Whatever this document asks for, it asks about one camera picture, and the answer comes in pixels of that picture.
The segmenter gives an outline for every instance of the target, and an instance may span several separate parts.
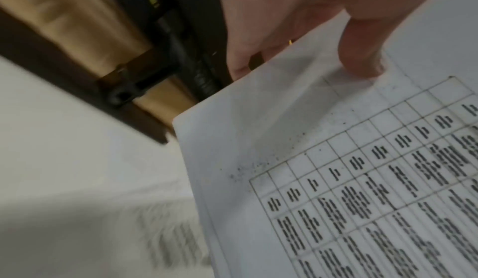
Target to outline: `dark wooden edge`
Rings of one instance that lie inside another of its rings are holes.
[[[95,75],[71,60],[58,46],[0,9],[0,55],[38,77],[87,102],[159,143],[167,143],[166,127],[140,107],[112,107],[101,98]]]

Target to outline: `skin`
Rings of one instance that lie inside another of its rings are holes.
[[[351,16],[339,43],[340,61],[350,73],[376,77],[384,72],[381,49],[405,18],[426,0],[221,0],[228,27],[229,71],[234,80],[250,72],[251,56],[265,61],[332,19]]]

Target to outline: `table grid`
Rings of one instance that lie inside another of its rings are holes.
[[[453,77],[251,179],[298,277],[476,277],[476,123]]]

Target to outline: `sheet of paper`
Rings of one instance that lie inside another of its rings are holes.
[[[341,68],[343,15],[176,119],[217,278],[478,276],[469,2],[421,9],[376,80]]]
[[[85,193],[2,206],[0,277],[212,278],[192,199]]]

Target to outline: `white wall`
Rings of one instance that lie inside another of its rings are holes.
[[[189,195],[175,140],[158,145],[0,57],[0,204],[158,183]]]

